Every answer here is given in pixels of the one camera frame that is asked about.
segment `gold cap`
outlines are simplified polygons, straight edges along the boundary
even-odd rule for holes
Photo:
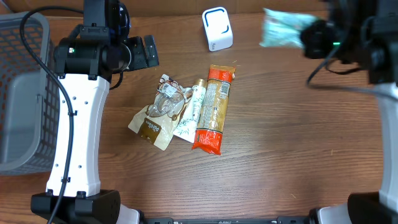
[[[207,88],[207,81],[199,78],[195,81],[195,84],[193,85],[198,85]]]

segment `red and yellow package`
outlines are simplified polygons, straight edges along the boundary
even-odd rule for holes
[[[207,91],[192,149],[221,155],[224,120],[235,68],[211,65]]]

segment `red package end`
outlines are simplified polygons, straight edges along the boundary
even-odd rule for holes
[[[221,155],[221,140],[223,134],[217,131],[197,130],[192,149],[201,148],[207,153]]]

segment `plastic crate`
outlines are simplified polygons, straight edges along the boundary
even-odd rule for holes
[[[26,51],[19,24],[26,12],[0,16],[0,174],[50,171],[57,144],[59,92]],[[49,24],[34,14],[26,39],[52,67]]]

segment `brown label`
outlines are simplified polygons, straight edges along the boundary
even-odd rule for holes
[[[141,136],[141,138],[146,139],[151,144],[153,144],[155,143],[161,130],[162,127],[160,125],[149,120],[148,118],[145,118],[144,122],[139,128],[138,135]]]

